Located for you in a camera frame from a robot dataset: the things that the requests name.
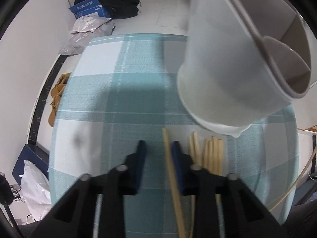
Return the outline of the white plastic bag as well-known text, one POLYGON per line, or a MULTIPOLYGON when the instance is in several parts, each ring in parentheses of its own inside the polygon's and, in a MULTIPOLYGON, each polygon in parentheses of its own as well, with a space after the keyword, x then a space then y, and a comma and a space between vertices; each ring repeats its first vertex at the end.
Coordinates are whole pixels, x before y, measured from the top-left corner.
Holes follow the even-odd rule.
POLYGON ((42 220, 53 206, 47 177, 34 163, 25 160, 20 187, 34 220, 42 220))

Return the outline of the dark blue paper bag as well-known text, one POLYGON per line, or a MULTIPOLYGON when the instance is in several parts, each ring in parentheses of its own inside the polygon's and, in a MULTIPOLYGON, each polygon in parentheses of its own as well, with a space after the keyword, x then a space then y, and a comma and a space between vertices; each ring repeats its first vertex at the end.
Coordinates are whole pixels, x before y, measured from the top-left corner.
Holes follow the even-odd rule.
POLYGON ((49 179, 49 155, 36 145, 26 144, 14 165, 12 176, 20 186, 21 177, 24 173, 24 161, 30 161, 49 179))

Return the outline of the tan suede shoe far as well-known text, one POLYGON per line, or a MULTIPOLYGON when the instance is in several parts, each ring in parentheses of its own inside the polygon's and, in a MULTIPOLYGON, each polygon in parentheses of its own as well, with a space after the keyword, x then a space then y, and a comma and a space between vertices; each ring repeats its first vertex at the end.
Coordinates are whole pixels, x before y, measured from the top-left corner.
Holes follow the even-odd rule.
POLYGON ((57 83, 55 84, 55 86, 51 90, 51 96, 53 98, 66 86, 70 75, 71 75, 71 73, 61 74, 57 83))

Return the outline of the teal plaid table mat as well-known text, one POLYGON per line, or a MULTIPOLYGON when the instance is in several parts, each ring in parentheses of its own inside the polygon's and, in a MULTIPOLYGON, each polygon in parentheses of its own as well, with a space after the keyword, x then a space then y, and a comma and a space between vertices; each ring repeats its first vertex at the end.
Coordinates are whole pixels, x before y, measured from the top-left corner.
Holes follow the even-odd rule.
MULTIPOLYGON (((68 80, 55 118, 49 154, 52 202, 82 174, 98 176, 121 164, 137 143, 147 144, 142 184, 125 197, 127 237, 177 237, 162 130, 187 149, 212 133, 188 115, 177 93, 177 72, 187 38, 130 34, 96 38, 68 80)), ((288 106, 251 125, 238 138, 223 136, 225 174, 236 173, 285 222, 292 202, 276 200, 298 176, 299 142, 288 106)))

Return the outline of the white utensil holder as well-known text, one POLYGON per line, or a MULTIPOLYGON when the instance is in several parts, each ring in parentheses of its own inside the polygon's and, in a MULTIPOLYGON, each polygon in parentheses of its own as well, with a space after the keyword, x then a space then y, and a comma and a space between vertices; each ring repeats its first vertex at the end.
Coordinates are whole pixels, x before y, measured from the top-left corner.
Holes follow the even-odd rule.
POLYGON ((303 21, 284 0, 191 0, 177 86, 202 127, 238 137, 303 98, 310 77, 303 21))

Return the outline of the small white mailer bag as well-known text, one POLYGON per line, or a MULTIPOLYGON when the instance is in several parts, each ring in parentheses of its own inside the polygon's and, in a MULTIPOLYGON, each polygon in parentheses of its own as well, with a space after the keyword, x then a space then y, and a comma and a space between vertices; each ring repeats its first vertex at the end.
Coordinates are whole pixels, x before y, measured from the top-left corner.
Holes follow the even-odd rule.
POLYGON ((94 32, 102 25, 111 21, 111 18, 99 16, 81 16, 76 19, 71 33, 94 32))

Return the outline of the blue cardboard box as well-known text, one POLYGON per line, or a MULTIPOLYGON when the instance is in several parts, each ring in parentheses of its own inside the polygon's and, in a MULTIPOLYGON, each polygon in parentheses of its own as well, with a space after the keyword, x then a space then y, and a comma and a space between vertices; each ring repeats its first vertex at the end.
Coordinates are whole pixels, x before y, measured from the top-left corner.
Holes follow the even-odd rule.
POLYGON ((100 4, 99 0, 85 0, 73 5, 69 10, 75 15, 76 19, 82 16, 112 18, 111 12, 108 12, 108 10, 100 4))

